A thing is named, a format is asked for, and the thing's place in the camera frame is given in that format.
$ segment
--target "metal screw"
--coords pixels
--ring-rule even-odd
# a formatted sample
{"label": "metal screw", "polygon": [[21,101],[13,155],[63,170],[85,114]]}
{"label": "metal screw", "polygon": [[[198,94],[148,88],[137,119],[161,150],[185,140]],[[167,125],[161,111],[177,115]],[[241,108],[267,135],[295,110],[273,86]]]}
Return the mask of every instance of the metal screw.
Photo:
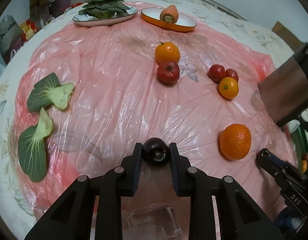
{"label": "metal screw", "polygon": [[124,168],[121,167],[121,166],[118,166],[118,167],[115,168],[114,171],[115,171],[116,173],[122,173],[122,172],[124,171]]}
{"label": "metal screw", "polygon": [[78,176],[77,180],[78,180],[79,182],[83,182],[83,181],[87,180],[87,176],[86,176],[86,175]]}
{"label": "metal screw", "polygon": [[233,180],[233,178],[231,176],[226,176],[224,178],[224,181],[227,182],[227,183],[232,183],[234,180]]}
{"label": "metal screw", "polygon": [[196,169],[195,167],[189,167],[189,168],[187,169],[187,171],[188,171],[189,173],[196,173],[196,172],[197,172],[197,169]]}

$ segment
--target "gray bag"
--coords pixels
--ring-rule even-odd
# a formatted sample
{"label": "gray bag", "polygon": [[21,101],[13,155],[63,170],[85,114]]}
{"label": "gray bag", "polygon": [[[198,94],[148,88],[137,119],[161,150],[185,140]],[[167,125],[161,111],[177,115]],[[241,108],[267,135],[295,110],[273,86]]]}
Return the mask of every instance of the gray bag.
{"label": "gray bag", "polygon": [[22,36],[23,31],[19,28],[11,15],[7,15],[0,23],[0,49],[3,55],[8,52],[10,46]]}

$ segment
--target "purple object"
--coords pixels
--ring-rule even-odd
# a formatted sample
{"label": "purple object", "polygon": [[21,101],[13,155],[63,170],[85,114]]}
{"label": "purple object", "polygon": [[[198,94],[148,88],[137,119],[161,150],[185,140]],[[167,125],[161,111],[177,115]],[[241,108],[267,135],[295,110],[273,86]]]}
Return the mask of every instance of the purple object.
{"label": "purple object", "polygon": [[49,8],[50,15],[55,18],[63,14],[66,8],[71,6],[71,0],[56,0],[51,3]]}

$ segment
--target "large orange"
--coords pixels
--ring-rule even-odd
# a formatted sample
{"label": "large orange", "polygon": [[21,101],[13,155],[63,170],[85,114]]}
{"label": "large orange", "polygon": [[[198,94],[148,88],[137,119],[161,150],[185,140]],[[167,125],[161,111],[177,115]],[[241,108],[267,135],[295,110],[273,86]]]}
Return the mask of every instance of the large orange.
{"label": "large orange", "polygon": [[180,51],[176,45],[171,42],[161,42],[161,44],[158,45],[155,49],[155,59],[159,64],[167,60],[178,63],[180,58]]}
{"label": "large orange", "polygon": [[245,125],[234,123],[222,131],[220,149],[226,158],[240,160],[248,154],[250,148],[251,133]]}
{"label": "large orange", "polygon": [[226,99],[233,99],[238,94],[238,83],[234,78],[226,77],[220,81],[218,86],[220,94]]}

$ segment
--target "white patterned tablecloth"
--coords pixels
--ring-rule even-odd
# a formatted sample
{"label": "white patterned tablecloth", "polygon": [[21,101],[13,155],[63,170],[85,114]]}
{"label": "white patterned tablecloth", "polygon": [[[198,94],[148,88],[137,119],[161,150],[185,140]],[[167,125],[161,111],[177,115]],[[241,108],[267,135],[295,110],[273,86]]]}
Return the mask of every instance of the white patterned tablecloth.
{"label": "white patterned tablecloth", "polygon": [[[194,15],[211,28],[225,33],[251,49],[270,54],[276,67],[284,63],[293,51],[272,31],[259,25],[233,18],[200,0],[126,0],[143,1],[167,7],[175,4],[177,9]],[[0,77],[0,215],[12,233],[23,240],[35,224],[17,178],[16,156],[10,151],[10,131],[15,111],[15,95],[21,77],[26,73],[30,58],[38,45],[47,37],[66,26],[78,12],[74,8],[58,17],[38,32],[11,60]]]}

